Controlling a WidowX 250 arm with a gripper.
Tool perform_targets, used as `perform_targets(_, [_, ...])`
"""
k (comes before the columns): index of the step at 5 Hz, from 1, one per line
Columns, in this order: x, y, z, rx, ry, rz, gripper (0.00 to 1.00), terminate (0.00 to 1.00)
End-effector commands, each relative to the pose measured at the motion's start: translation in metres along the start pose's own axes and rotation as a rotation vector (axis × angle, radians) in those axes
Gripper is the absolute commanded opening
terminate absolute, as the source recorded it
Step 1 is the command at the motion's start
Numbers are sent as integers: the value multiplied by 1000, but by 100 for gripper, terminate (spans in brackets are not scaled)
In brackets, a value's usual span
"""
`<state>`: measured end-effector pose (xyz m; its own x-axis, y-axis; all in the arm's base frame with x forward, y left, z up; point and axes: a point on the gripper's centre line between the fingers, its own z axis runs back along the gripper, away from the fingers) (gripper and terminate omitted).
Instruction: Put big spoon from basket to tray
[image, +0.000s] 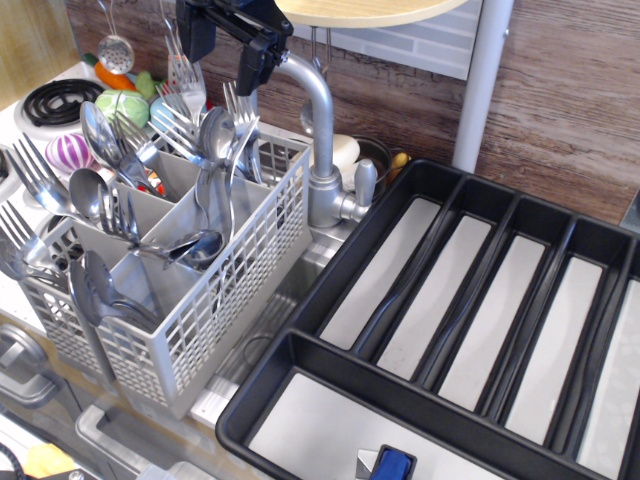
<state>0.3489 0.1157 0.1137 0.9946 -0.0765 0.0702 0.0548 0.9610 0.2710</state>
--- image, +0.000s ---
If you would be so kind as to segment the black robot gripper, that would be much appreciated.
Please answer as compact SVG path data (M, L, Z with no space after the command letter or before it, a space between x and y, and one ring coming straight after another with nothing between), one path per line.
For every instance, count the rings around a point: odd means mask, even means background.
M293 25L275 1L182 0L175 2L175 15L182 50L190 62L214 50L218 29L245 44L236 79L239 96L250 96L269 81L293 34ZM249 44L260 34L266 35L270 47Z

